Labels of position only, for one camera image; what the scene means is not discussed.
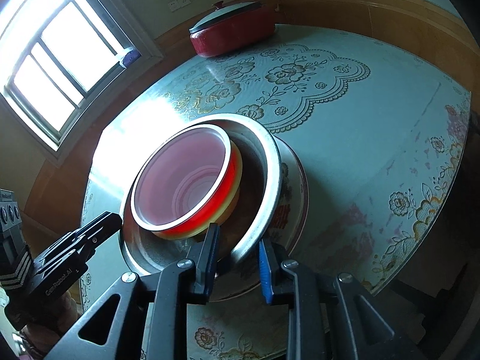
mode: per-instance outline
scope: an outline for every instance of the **metal screw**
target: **metal screw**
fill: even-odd
[[[346,272],[342,272],[338,275],[338,280],[340,280],[342,283],[351,283],[353,281],[353,276],[352,274],[348,274]]]
[[[295,269],[299,265],[298,261],[295,261],[294,259],[286,259],[282,264],[287,269]]]
[[[124,281],[124,282],[126,282],[126,283],[131,283],[131,282],[134,281],[136,278],[137,278],[137,275],[134,274],[133,272],[127,272],[127,273],[124,273],[124,274],[121,276],[122,281]]]
[[[190,268],[194,262],[191,259],[181,259],[179,262],[177,262],[177,267],[178,268]]]

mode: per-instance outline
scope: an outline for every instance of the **pot lid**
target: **pot lid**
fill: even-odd
[[[215,3],[214,6],[217,8],[215,11],[205,16],[192,28],[190,28],[190,33],[198,32],[212,26],[219,21],[225,20],[228,17],[232,17],[242,12],[250,11],[257,9],[262,6],[261,2],[250,2],[250,3],[238,3],[234,5],[229,5],[228,7],[223,6],[223,1]]]

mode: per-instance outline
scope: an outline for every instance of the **window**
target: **window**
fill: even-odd
[[[99,0],[11,0],[0,13],[2,95],[54,151],[107,86],[155,54],[126,27],[133,37]]]

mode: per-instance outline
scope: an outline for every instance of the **wooden wainscoting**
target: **wooden wainscoting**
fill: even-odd
[[[472,91],[480,112],[480,49],[462,20],[425,0],[237,0],[262,1],[277,22],[349,31],[394,44],[420,56]],[[65,162],[40,170],[25,213],[57,234],[80,225],[83,195],[100,134],[155,81],[195,55],[188,29],[208,12],[172,28],[155,41],[165,59],[125,90],[79,140]]]

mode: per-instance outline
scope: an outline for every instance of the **window frame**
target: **window frame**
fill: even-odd
[[[23,0],[18,9],[21,9],[25,1],[26,0]],[[54,133],[56,130],[44,119],[44,117],[42,117],[41,114],[39,114],[37,110],[30,106],[25,98],[23,98],[23,95],[14,84],[14,77],[25,58],[28,55],[31,55],[32,47],[36,43],[39,43],[39,41],[43,42],[41,40],[43,30],[70,2],[73,2],[95,32],[99,34],[96,27],[78,7],[75,0],[65,0],[62,5],[49,16],[44,25],[39,28],[32,37],[17,60],[13,74],[9,78],[8,83],[6,83],[0,91],[0,104],[13,114],[15,119],[22,124],[22,127],[27,128],[30,135],[43,148],[43,152],[47,159],[55,164],[63,162],[64,158],[68,155],[78,139],[86,132],[94,120],[102,114],[117,95],[126,89],[128,85],[141,74],[162,60],[163,57],[154,41],[147,35],[145,30],[143,30],[128,9],[126,9],[121,0],[87,0],[88,4],[95,10],[100,19],[102,19],[103,23],[118,39],[121,45],[125,47],[127,43],[133,44],[134,48],[137,49],[142,56],[133,62],[127,69],[121,67],[120,64],[115,64],[90,90],[85,91],[82,88],[81,94],[84,95],[83,100],[78,105],[74,105],[75,110],[65,122],[60,132],[58,134]],[[116,26],[113,28],[111,23],[109,23],[109,20],[105,20],[104,17],[102,17],[101,11],[103,10],[106,11],[106,14],[111,17],[112,21],[114,21],[119,28]],[[99,36],[104,43],[108,44],[103,36]],[[52,57],[51,52],[47,51],[48,48],[46,45],[41,45],[47,54]],[[70,80],[70,74],[68,72],[67,74],[66,77]],[[122,79],[115,80],[120,74],[122,75]]]

